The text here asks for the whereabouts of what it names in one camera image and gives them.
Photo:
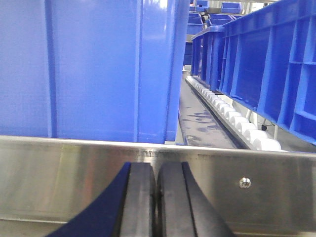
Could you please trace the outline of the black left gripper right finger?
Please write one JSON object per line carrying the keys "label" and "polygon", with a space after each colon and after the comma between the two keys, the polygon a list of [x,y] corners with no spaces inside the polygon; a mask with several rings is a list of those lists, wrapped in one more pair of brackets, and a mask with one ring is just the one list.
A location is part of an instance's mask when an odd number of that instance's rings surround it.
{"label": "black left gripper right finger", "polygon": [[166,162],[158,173],[161,237],[233,237],[197,184],[187,162]]}

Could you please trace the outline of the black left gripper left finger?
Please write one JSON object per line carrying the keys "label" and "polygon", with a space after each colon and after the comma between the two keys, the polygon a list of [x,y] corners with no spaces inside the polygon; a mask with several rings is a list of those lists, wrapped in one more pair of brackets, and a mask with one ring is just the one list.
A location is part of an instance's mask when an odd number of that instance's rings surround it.
{"label": "black left gripper left finger", "polygon": [[151,165],[126,162],[109,186],[51,237],[151,237],[155,218]]}

